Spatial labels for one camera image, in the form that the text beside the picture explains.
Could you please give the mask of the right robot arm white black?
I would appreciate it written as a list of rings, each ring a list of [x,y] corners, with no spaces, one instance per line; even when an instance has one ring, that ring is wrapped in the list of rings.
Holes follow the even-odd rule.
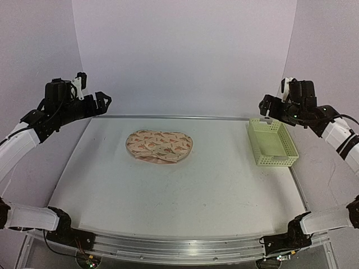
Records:
[[[312,81],[282,79],[280,96],[265,95],[259,110],[265,117],[311,129],[358,174],[358,134],[347,124],[347,120],[354,119],[330,105],[319,106]],[[341,228],[358,228],[357,198],[344,206],[300,214],[288,223],[287,232],[263,236],[259,242],[269,258],[307,248],[314,234]]]

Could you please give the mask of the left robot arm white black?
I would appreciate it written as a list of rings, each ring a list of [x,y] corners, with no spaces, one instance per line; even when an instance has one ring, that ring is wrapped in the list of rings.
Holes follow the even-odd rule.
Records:
[[[45,142],[61,127],[72,122],[103,115],[112,99],[99,91],[84,94],[87,75],[79,72],[73,80],[54,78],[45,85],[44,99],[36,109],[20,119],[1,141],[1,178],[32,149]],[[72,227],[68,213],[56,207],[33,207],[1,199],[1,229],[42,230],[45,239],[61,245],[90,251],[95,234]]]

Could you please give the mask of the floral mesh laundry bag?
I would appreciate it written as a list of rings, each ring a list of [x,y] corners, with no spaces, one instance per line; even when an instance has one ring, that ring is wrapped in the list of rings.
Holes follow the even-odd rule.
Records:
[[[127,151],[138,160],[155,164],[175,164],[193,148],[190,136],[181,132],[138,130],[126,140]]]

